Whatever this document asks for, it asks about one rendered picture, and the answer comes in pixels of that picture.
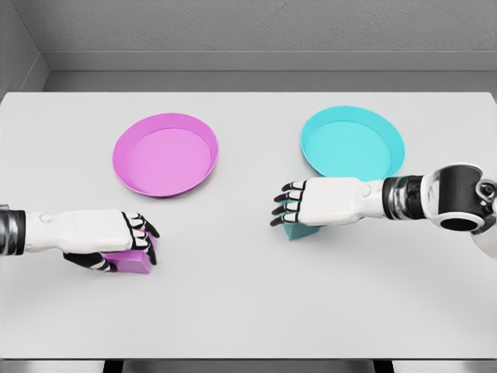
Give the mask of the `cyan round plate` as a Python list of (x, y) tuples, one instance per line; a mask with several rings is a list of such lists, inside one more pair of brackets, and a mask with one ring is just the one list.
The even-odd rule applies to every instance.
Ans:
[(304, 124), (300, 143), (310, 167), (325, 177), (383, 180), (405, 161), (398, 129), (380, 114), (357, 106), (317, 112)]

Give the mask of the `teal block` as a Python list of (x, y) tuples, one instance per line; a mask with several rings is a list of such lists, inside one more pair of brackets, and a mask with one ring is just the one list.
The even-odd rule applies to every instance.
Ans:
[(272, 211), (273, 220), (270, 224), (273, 227), (282, 225), (290, 241), (313, 235), (321, 229), (320, 226), (307, 225), (302, 222), (299, 215), (302, 200), (300, 191), (283, 192), (274, 200), (278, 203), (278, 207)]

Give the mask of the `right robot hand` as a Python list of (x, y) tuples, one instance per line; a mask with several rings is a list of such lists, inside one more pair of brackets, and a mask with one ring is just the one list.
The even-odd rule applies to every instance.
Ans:
[(313, 177), (285, 184), (274, 198), (272, 227), (301, 223), (307, 226), (348, 225), (360, 220), (355, 178)]

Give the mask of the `pink round plate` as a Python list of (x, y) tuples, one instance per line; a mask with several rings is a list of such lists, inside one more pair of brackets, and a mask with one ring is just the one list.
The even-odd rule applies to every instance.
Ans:
[(201, 184), (216, 166), (218, 152), (217, 136), (202, 120), (184, 113), (160, 113), (121, 134), (112, 164), (129, 190), (173, 197)]

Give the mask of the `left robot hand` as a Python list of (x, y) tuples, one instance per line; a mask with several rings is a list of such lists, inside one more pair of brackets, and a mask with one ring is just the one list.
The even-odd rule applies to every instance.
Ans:
[(61, 215), (64, 231), (57, 244), (65, 260), (79, 267), (116, 273), (119, 267), (106, 256), (136, 252), (157, 264), (157, 229), (142, 214), (117, 209), (73, 211)]

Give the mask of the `pink block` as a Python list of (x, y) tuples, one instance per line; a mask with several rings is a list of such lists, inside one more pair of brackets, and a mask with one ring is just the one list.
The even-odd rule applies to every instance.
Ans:
[(104, 257), (120, 273), (149, 274), (157, 263), (157, 237), (145, 228), (121, 228), (103, 242)]

